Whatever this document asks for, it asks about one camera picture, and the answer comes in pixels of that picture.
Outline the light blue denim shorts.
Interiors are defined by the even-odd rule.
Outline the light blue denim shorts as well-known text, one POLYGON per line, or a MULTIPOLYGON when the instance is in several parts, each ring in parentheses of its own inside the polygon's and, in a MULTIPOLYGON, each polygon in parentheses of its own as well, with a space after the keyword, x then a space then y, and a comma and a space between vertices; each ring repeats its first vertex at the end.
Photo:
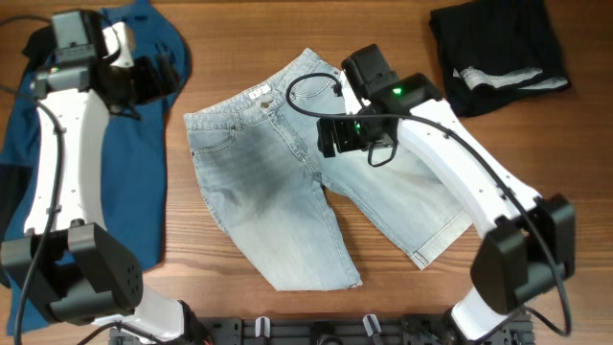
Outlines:
POLYGON ((470 226, 411 151, 325 157, 316 116, 344 103, 337 69, 307 49, 269 79, 184 117, 201 194, 218 227, 278 291, 358 287, 325 194, 348 197, 419 268, 470 226))

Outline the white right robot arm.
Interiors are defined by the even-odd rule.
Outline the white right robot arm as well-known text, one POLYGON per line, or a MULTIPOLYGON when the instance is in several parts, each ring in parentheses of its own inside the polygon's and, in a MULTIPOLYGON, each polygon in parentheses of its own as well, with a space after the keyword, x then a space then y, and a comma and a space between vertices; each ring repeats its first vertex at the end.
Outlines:
POLYGON ((517 344, 511 324, 535 317, 529 302, 563 290, 576 270, 576 217, 562 195, 543 197, 498 163, 423 74, 401 78, 376 45, 347 57, 333 89, 341 117, 321 119, 326 157, 354 150, 412 151, 465 208, 481 238, 471 290, 441 316, 416 315, 416 344, 517 344))

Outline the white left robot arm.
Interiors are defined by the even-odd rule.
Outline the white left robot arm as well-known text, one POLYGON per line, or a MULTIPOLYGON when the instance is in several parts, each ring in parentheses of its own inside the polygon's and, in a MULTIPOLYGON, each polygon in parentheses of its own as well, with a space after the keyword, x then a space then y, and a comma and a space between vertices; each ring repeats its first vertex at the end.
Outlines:
POLYGON ((1 245, 1 266, 19 285, 13 338, 27 307, 50 324, 115 328, 153 344, 204 344, 206 328, 183 301, 147 287, 136 256, 107 230, 102 146, 114 115, 179 86, 170 59, 60 59, 34 77, 41 143, 34 205, 22 238, 1 245))

